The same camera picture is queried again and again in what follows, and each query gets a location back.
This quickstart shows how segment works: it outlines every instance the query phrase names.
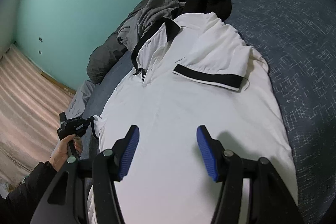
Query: person's arm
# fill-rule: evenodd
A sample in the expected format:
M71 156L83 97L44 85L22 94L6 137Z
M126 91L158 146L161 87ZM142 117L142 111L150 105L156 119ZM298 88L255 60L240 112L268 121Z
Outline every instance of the person's arm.
M67 136L61 140L56 153L50 160L46 163L40 162L25 182L8 194L5 200L6 206L20 224L30 223L48 185L68 158L67 144L73 140L74 136ZM75 148L79 153L82 152L80 143L75 142Z

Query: dark blue bedspread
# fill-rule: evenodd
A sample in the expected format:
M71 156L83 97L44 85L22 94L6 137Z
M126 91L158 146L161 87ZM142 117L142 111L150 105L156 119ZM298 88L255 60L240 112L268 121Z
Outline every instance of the dark blue bedspread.
M299 209L317 223L336 186L336 2L334 0L231 0L226 20L269 64L275 97L293 149ZM131 70L127 52L97 85L83 117L100 115ZM83 158L97 153L86 134Z

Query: hand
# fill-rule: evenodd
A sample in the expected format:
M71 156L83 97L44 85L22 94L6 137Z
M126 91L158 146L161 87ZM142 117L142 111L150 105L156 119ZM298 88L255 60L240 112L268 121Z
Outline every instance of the hand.
M82 140L80 137L76 136L75 134L65 137L61 140L59 146L56 148L55 153L50 158L49 162L54 167L54 169L58 172L65 161L68 158L68 142L74 141L75 149L77 150L78 154L80 155L83 151Z

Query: blue rubber grip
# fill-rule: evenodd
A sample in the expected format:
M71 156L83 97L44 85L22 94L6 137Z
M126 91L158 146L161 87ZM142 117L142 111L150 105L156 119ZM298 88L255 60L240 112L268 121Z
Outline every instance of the blue rubber grip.
M197 128L196 138L208 175L216 182L219 176L217 171L216 159L207 140L204 137L201 127Z
M125 152L120 159L120 169L119 169L120 179L122 179L124 176L128 174L128 170L131 166L135 150L137 149L137 145L139 143L139 139L140 139L140 132L139 128L136 127L125 149Z

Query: metal screw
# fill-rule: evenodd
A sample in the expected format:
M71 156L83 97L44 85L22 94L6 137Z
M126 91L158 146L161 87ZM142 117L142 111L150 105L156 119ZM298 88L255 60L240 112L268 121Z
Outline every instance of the metal screw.
M225 157L232 157L234 155L234 153L229 149L224 150L223 154Z
M111 149L106 149L103 151L103 155L105 157L111 156L113 154L113 151Z
M69 163L69 164L72 164L72 163L74 163L76 161L76 157L75 156L70 156L68 159L67 159L67 162Z
M265 164L265 165L269 163L269 160L267 158L264 158L264 157L260 158L259 160L262 164Z

